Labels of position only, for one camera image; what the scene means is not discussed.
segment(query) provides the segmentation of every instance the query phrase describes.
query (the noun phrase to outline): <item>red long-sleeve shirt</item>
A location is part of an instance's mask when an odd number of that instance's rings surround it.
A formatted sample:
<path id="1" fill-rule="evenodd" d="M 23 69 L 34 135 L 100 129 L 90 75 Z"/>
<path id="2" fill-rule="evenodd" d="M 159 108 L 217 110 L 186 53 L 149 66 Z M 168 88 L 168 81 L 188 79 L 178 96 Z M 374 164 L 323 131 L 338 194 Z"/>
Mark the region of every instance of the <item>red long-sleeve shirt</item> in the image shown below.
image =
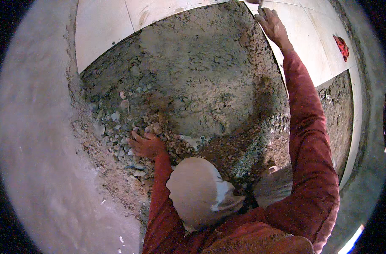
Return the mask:
<path id="1" fill-rule="evenodd" d="M 285 55 L 283 65 L 291 109 L 291 195 L 266 209 L 260 207 L 244 215 L 230 216 L 206 231 L 184 237 L 185 229 L 166 187 L 172 172 L 169 157 L 161 156 L 155 161 L 143 253 L 199 253 L 238 227 L 257 221 L 304 236 L 313 243 L 316 253 L 321 252 L 339 209 L 338 176 L 332 165 L 323 109 L 307 69 L 295 51 Z"/>

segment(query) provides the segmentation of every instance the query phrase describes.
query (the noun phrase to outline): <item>wet mortar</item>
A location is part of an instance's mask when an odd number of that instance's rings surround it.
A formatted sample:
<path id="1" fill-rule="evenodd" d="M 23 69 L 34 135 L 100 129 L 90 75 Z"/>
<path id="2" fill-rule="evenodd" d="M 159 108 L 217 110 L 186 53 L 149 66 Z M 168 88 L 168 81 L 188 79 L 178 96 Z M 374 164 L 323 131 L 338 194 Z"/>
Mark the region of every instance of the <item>wet mortar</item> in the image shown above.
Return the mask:
<path id="1" fill-rule="evenodd" d="M 154 163 L 129 153 L 130 131 L 156 133 L 172 165 L 191 156 L 212 162 L 237 189 L 269 166 L 290 164 L 289 107 L 272 50 L 242 2 L 189 10 L 116 44 L 81 74 L 93 118 L 72 122 L 103 186 L 127 213 L 148 222 Z M 317 87 L 336 170 L 351 143 L 348 71 Z"/>

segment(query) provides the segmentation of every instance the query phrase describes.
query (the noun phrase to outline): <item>person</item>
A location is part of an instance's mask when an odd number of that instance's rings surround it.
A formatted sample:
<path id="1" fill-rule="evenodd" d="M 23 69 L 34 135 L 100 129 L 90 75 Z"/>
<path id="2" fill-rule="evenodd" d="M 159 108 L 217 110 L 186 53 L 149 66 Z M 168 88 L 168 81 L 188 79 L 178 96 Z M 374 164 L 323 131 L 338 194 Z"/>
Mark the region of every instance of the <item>person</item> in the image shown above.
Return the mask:
<path id="1" fill-rule="evenodd" d="M 231 214 L 215 225 L 185 235 L 166 186 L 172 168 L 163 142 L 154 134 L 146 133 L 142 138 L 133 132 L 135 140 L 128 141 L 134 153 L 155 160 L 143 253 L 318 254 L 331 235 L 340 198 L 321 103 L 276 11 L 260 6 L 258 13 L 256 20 L 284 56 L 291 110 L 290 195 L 245 214 Z"/>

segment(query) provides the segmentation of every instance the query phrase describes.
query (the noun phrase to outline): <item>red rag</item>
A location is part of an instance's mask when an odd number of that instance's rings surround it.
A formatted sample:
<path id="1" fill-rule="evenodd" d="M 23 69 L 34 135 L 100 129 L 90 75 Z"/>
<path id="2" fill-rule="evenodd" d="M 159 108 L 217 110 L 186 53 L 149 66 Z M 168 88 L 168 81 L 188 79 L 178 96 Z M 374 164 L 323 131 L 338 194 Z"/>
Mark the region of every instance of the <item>red rag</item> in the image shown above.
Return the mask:
<path id="1" fill-rule="evenodd" d="M 347 47 L 347 44 L 345 44 L 345 41 L 343 38 L 337 37 L 335 35 L 333 35 L 333 37 L 336 40 L 338 48 L 340 49 L 341 53 L 343 54 L 344 61 L 347 62 L 347 58 L 349 57 L 349 48 Z"/>

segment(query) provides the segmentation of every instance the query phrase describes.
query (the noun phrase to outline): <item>man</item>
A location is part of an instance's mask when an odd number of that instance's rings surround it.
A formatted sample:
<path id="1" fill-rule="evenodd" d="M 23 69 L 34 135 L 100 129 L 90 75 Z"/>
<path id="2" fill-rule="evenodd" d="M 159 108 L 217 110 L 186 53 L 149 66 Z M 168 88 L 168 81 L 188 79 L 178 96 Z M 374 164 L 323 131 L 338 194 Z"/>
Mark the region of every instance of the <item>man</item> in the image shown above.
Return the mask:
<path id="1" fill-rule="evenodd" d="M 260 8 L 256 20 L 281 49 L 291 108 L 290 196 L 185 237 L 166 183 L 172 169 L 163 143 L 153 134 L 129 140 L 134 153 L 155 160 L 155 179 L 143 253 L 320 253 L 339 208 L 325 117 L 306 67 L 293 49 L 276 11 Z"/>

